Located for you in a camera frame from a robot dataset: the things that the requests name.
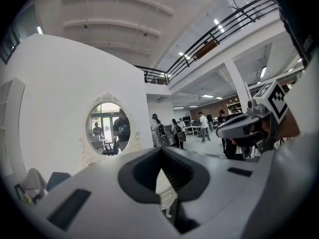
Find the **balcony railing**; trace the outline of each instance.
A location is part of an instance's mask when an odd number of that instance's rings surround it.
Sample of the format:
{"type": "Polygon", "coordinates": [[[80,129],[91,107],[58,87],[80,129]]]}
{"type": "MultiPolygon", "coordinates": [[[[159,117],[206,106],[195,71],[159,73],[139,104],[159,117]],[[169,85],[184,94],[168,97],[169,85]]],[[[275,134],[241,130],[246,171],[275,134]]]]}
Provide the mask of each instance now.
{"type": "Polygon", "coordinates": [[[170,81],[227,37],[278,9],[272,0],[254,0],[241,8],[232,8],[236,10],[234,13],[207,31],[172,64],[166,72],[170,81]]]}
{"type": "Polygon", "coordinates": [[[169,79],[165,71],[149,68],[145,66],[137,66],[137,65],[134,65],[134,66],[144,71],[145,83],[168,85],[169,79]]]}

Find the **floor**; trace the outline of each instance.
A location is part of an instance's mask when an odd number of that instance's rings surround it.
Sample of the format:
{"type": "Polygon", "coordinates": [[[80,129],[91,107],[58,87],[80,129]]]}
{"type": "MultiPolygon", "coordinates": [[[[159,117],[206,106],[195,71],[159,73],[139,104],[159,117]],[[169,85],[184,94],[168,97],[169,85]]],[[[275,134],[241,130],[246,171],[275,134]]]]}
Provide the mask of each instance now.
{"type": "Polygon", "coordinates": [[[216,133],[210,133],[211,141],[208,141],[206,138],[206,143],[202,143],[202,138],[197,135],[193,136],[192,134],[188,134],[186,136],[186,142],[184,142],[184,149],[208,153],[214,155],[223,155],[223,144],[221,142],[221,138],[219,138],[216,133]]]}

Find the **black slot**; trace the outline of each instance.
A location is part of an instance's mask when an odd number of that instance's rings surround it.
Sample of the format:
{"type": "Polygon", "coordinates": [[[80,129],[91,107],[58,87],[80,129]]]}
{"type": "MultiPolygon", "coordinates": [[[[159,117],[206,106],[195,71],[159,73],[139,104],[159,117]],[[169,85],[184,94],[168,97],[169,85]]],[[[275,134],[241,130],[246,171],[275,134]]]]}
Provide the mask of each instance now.
{"type": "Polygon", "coordinates": [[[230,167],[227,171],[231,172],[231,173],[243,175],[246,177],[250,177],[253,173],[253,171],[249,171],[249,170],[245,170],[245,169],[241,169],[241,168],[236,168],[236,167],[230,167]]]}
{"type": "Polygon", "coordinates": [[[52,224],[67,231],[76,215],[88,200],[91,192],[84,189],[75,190],[48,218],[52,224]]]}

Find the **fluorescent light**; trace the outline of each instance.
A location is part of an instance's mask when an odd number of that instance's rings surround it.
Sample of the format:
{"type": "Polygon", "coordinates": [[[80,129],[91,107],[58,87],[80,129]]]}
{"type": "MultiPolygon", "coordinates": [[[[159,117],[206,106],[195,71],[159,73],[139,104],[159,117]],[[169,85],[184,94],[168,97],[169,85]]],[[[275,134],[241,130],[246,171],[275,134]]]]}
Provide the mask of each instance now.
{"type": "MultiPolygon", "coordinates": [[[[218,21],[217,19],[214,19],[214,22],[215,22],[216,25],[219,24],[219,21],[218,21]]],[[[222,25],[219,25],[218,28],[220,29],[220,31],[221,31],[222,33],[225,32],[225,29],[222,27],[222,25]]]]}
{"type": "Polygon", "coordinates": [[[267,66],[263,67],[263,70],[261,71],[260,78],[263,78],[266,72],[267,66]]]}
{"type": "Polygon", "coordinates": [[[41,27],[38,26],[36,29],[38,29],[39,34],[43,34],[42,30],[41,30],[41,27]]]}
{"type": "Polygon", "coordinates": [[[179,52],[179,56],[183,56],[183,55],[184,55],[184,53],[179,52]]]}

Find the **person in black jacket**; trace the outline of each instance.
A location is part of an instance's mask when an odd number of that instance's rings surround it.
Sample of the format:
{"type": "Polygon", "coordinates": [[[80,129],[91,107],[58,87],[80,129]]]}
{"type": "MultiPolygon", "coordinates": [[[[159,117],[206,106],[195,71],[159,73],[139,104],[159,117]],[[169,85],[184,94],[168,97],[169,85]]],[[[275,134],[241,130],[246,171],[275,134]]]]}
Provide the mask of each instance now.
{"type": "Polygon", "coordinates": [[[213,133],[214,133],[213,117],[212,117],[210,112],[208,112],[208,114],[207,114],[207,120],[209,123],[210,130],[213,131],[213,133]]]}
{"type": "MultiPolygon", "coordinates": [[[[226,116],[225,116],[225,112],[223,109],[221,109],[219,111],[219,117],[218,117],[218,126],[222,125],[223,123],[226,122],[226,116]]],[[[225,145],[226,145],[226,141],[225,139],[221,139],[222,143],[223,143],[223,152],[225,153],[225,145]]]]}

